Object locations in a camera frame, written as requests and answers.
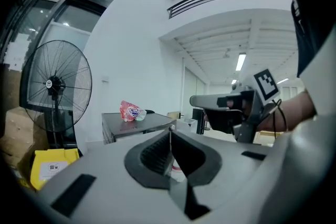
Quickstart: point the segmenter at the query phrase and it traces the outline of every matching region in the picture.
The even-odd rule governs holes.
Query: hand
[[[234,105],[233,100],[229,100],[226,102],[227,106],[231,109]],[[248,102],[246,100],[243,100],[241,103],[242,106],[242,111],[244,113],[244,115],[246,116],[250,116],[251,114],[251,110],[252,110],[252,103]],[[269,125],[270,125],[270,121],[272,120],[272,118],[269,116],[266,119],[264,119],[257,127],[257,131],[263,131],[263,130],[268,130],[269,129]]]

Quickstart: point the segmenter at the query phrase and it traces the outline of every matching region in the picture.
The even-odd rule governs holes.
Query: ceiling beam
[[[215,49],[208,49],[208,50],[203,50],[203,51],[195,51],[195,52],[190,52],[188,51],[188,53],[191,56],[202,56],[202,55],[207,55],[207,54],[215,54],[215,53],[219,53],[219,52],[231,52],[231,51],[245,51],[247,48],[247,46],[241,46],[241,47],[234,47],[234,48],[215,48]]]
[[[275,23],[275,22],[264,22],[262,23],[260,30],[285,30],[285,31],[295,31],[294,23]]]
[[[176,37],[177,41],[181,43],[188,43],[188,42],[194,42],[198,39],[226,34],[226,33],[234,33],[241,30],[248,31],[250,29],[250,23],[248,24],[236,24],[236,25],[230,25],[230,26],[222,26],[218,28],[210,28],[210,29],[200,29],[198,32],[194,34],[188,34],[184,36],[178,36]]]
[[[291,30],[260,30],[259,37],[289,37],[296,38],[295,31]]]
[[[235,55],[238,55],[239,52],[242,52],[242,51],[245,51],[245,50],[240,50],[240,49],[235,49],[235,50],[231,50],[231,51],[227,51],[227,50],[222,50],[222,51],[209,51],[209,52],[206,52],[206,53],[202,53],[202,54],[190,54],[191,57],[193,57],[195,60],[196,59],[203,59],[203,58],[209,58],[211,57],[212,55],[213,56],[224,56],[226,55],[227,53],[231,54],[231,53],[234,53]]]
[[[239,71],[238,78],[240,81],[244,79],[244,74],[247,73],[247,70],[251,64],[250,51],[254,49],[257,43],[260,26],[261,26],[261,17],[254,15],[251,19],[251,29],[248,38],[248,49],[246,51],[245,62],[243,64],[243,67],[241,68],[241,71]]]
[[[207,38],[199,39],[197,41],[188,42],[188,43],[182,43],[180,41],[178,42],[184,48],[189,48],[195,45],[200,46],[200,45],[213,44],[215,42],[221,42],[221,41],[223,42],[223,40],[232,41],[232,40],[245,39],[245,38],[248,38],[248,36],[249,36],[249,31],[241,31],[241,32],[226,33],[226,34],[217,35],[213,37],[207,37]]]
[[[161,40],[161,42],[166,44],[167,46],[171,46],[175,50],[175,53],[179,54],[182,58],[184,58],[185,67],[187,69],[189,69],[192,73],[199,77],[205,84],[210,83],[208,75],[175,39],[171,39],[168,41]]]
[[[247,46],[247,43],[248,43],[248,39],[245,38],[245,39],[238,39],[238,40],[232,40],[232,41],[216,42],[216,43],[201,45],[201,46],[194,46],[191,48],[186,48],[186,50],[188,52],[198,52],[198,51],[217,49],[217,48],[234,48],[239,45]]]
[[[286,37],[259,37],[258,39],[261,43],[268,43],[268,44],[286,44],[286,45],[293,45],[297,46],[297,40],[296,37],[293,38],[286,38]]]
[[[294,49],[292,50],[288,50],[288,49],[287,50],[277,50],[277,49],[272,50],[272,49],[261,48],[261,49],[250,49],[249,52],[253,56],[255,55],[261,55],[261,56],[262,55],[272,55],[272,56],[281,55],[283,56],[283,55],[290,55],[295,51],[297,50],[294,50]]]
[[[256,45],[257,48],[255,48],[254,50],[286,50],[286,51],[297,51],[298,50],[298,45],[297,44],[276,44],[276,45],[272,45],[269,43],[261,43],[258,42],[258,44]]]
[[[209,61],[218,61],[218,60],[227,60],[228,58],[223,58],[223,57],[215,57],[215,58],[209,58],[209,59],[200,59],[197,60],[197,63],[201,63],[201,62],[209,62]]]

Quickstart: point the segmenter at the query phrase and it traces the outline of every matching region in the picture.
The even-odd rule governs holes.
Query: black slot
[[[205,154],[177,135],[172,135],[172,152],[186,177],[205,163]]]
[[[244,151],[242,155],[246,157],[250,157],[252,159],[258,159],[259,161],[263,161],[266,158],[265,154],[255,153],[252,151]]]
[[[193,188],[188,185],[187,189],[187,199],[185,203],[184,213],[191,219],[194,220],[199,218],[206,213],[209,213],[210,209],[204,205],[200,205],[195,197]]]
[[[70,217],[85,193],[96,180],[91,175],[80,175],[51,205],[56,211],[66,217]]]

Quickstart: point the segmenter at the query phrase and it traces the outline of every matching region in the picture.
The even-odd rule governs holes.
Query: fan stand pole
[[[58,111],[58,96],[55,96],[55,115],[53,115],[55,118],[54,120],[52,121],[53,123],[53,127],[54,127],[54,130],[56,129],[55,128],[55,123],[57,124],[57,128],[59,126],[59,111]],[[56,148],[59,148],[59,146],[61,148],[63,148],[63,142],[62,142],[62,137],[61,137],[61,133],[60,132],[54,132],[54,140],[55,140],[55,146]]]

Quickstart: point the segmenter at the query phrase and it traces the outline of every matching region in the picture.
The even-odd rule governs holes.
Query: yellow box
[[[35,151],[30,183],[35,189],[40,190],[49,179],[78,159],[76,148]]]

